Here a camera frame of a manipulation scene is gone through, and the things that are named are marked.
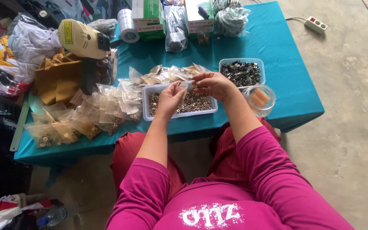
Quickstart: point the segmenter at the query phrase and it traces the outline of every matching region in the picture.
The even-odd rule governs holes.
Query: power strip
[[[310,29],[313,29],[318,34],[324,34],[328,26],[324,24],[323,22],[315,19],[314,17],[310,16],[306,22],[305,26],[309,27]]]

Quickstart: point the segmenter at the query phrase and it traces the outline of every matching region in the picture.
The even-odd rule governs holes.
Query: plastic tray
[[[257,58],[231,58],[231,59],[222,59],[220,60],[219,63],[219,71],[221,73],[221,65],[222,64],[230,64],[233,63],[234,61],[240,61],[240,62],[247,62],[247,63],[252,63],[252,62],[256,62],[258,63],[258,67],[261,70],[261,84],[265,84],[265,68],[263,66],[263,61],[261,59],[257,59]],[[238,87],[238,89],[243,89],[243,88],[247,88],[249,86],[243,86],[243,87]]]
[[[188,89],[187,90],[191,90],[193,88],[193,85],[191,84],[192,81],[187,81],[188,82]],[[150,85],[150,86],[144,86],[143,90],[142,90],[142,94],[143,94],[143,119],[145,121],[152,121],[154,119],[154,117],[150,116],[150,98],[148,97],[149,94],[153,93],[153,92],[161,92],[163,91],[163,89],[165,89],[169,84],[159,84],[159,85]],[[195,112],[183,112],[183,113],[178,113],[178,114],[174,114],[172,116],[171,119],[174,118],[183,118],[183,117],[189,117],[189,116],[195,116],[195,115],[203,115],[203,114],[209,114],[209,113],[214,113],[218,111],[218,104],[217,104],[217,100],[215,100],[213,97],[211,97],[211,101],[212,101],[212,109],[209,110],[203,110],[203,111],[195,111]]]

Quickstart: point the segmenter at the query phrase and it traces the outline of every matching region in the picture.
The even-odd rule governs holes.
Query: concrete floor
[[[326,36],[288,22],[326,113],[283,135],[282,146],[313,187],[356,229],[368,230],[368,11],[361,0],[280,0],[285,18],[314,16]],[[212,159],[207,139],[177,143],[175,158],[188,180],[203,176]],[[194,151],[184,149],[191,146]],[[61,229],[103,229],[115,203],[111,155],[83,158],[47,190],[37,167],[30,193],[47,191],[82,202],[78,219]]]

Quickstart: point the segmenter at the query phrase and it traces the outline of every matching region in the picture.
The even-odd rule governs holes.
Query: white tape roll
[[[133,23],[131,10],[120,10],[117,14],[117,20],[119,21],[120,36],[123,41],[135,43],[140,39],[136,26]]]

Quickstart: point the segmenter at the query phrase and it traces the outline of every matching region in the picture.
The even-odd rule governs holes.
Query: teal tablecloth
[[[267,121],[275,128],[288,132],[324,113],[316,89],[309,77],[305,64],[299,54],[289,27],[277,2],[245,6],[251,10],[248,17],[249,34],[237,38],[213,37],[211,45],[197,47],[189,43],[180,53],[165,51],[165,40],[137,43],[122,43],[119,47],[117,78],[128,78],[129,66],[142,74],[148,73],[155,65],[203,65],[218,71],[218,63],[228,58],[258,58],[263,60],[266,84],[276,93],[276,103]],[[211,136],[223,123],[228,121],[222,103],[218,112],[172,119],[168,125],[171,141],[184,141]],[[30,113],[27,123],[32,122]],[[140,125],[129,122],[109,137],[102,133],[94,141],[84,137],[79,143],[35,148],[35,142],[24,131],[15,159],[19,162],[61,168],[74,164],[80,156],[108,154],[115,141],[125,132],[146,132],[150,122],[144,120]]]

